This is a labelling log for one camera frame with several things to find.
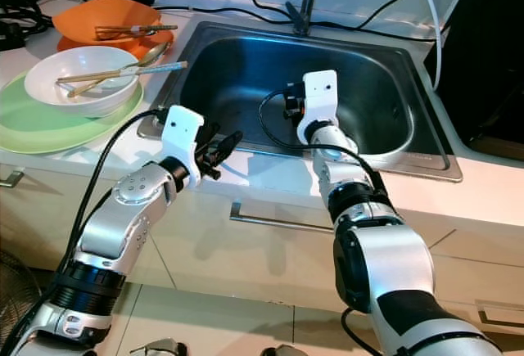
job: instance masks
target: fan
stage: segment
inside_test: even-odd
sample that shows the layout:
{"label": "fan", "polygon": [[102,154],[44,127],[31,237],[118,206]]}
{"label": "fan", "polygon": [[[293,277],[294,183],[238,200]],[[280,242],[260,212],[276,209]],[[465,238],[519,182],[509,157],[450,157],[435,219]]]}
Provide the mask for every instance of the fan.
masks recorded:
{"label": "fan", "polygon": [[13,255],[0,250],[0,349],[40,295],[32,272]]}

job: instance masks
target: tiled floor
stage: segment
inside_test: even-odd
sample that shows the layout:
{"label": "tiled floor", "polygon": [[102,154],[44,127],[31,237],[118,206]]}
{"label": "tiled floor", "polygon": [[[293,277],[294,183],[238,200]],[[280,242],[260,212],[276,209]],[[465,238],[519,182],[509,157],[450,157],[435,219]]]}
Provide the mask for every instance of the tiled floor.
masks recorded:
{"label": "tiled floor", "polygon": [[[355,315],[349,323],[378,347],[366,317]],[[97,350],[101,356],[125,356],[164,337],[187,344],[191,356],[259,356],[280,344],[309,356],[368,355],[341,329],[338,313],[137,284],[125,288],[110,336]],[[524,337],[496,340],[511,350],[507,355],[524,356]]]}

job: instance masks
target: faucet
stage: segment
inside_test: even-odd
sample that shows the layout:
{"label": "faucet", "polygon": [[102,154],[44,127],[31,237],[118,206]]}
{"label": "faucet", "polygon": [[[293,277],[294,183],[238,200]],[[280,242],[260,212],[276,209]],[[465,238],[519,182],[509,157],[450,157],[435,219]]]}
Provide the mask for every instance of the faucet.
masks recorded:
{"label": "faucet", "polygon": [[293,21],[293,33],[306,36],[309,34],[309,22],[314,0],[302,0],[300,12],[290,2],[286,2],[286,9]]}

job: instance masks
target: drawer handle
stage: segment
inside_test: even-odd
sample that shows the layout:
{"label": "drawer handle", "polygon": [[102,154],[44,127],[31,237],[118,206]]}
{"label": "drawer handle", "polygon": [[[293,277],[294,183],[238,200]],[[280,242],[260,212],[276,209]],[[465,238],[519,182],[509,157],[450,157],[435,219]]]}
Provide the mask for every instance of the drawer handle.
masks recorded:
{"label": "drawer handle", "polygon": [[259,225],[270,225],[272,227],[295,229],[300,231],[309,232],[321,232],[321,233],[333,233],[331,228],[318,227],[316,225],[309,225],[306,223],[292,223],[290,221],[281,221],[276,219],[263,219],[261,217],[255,217],[251,215],[240,214],[241,203],[233,202],[231,204],[231,213],[229,219],[232,221],[240,221],[242,223],[258,223]]}
{"label": "drawer handle", "polygon": [[20,170],[13,170],[8,178],[5,180],[0,179],[0,187],[14,188],[23,177],[24,172],[21,172]]}

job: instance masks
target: orange plate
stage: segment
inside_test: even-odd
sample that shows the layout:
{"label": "orange plate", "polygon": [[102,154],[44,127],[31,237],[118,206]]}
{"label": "orange plate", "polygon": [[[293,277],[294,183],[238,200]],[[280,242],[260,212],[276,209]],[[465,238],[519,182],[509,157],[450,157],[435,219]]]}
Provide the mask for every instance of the orange plate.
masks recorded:
{"label": "orange plate", "polygon": [[85,45],[139,43],[139,39],[97,40],[95,26],[152,25],[160,13],[132,0],[89,0],[52,18],[55,28],[68,39]]}
{"label": "orange plate", "polygon": [[[129,53],[133,54],[137,59],[142,59],[144,55],[154,46],[159,43],[166,43],[168,41],[174,41],[174,36],[171,31],[159,31],[158,33],[151,35],[149,37],[141,38],[141,41],[138,44],[135,44],[130,49],[125,49]],[[121,44],[113,45],[113,47],[120,47]],[[87,47],[89,46],[86,43],[77,43],[66,37],[62,37],[61,40],[56,45],[57,51],[65,51],[66,49],[71,49],[73,47]]]}

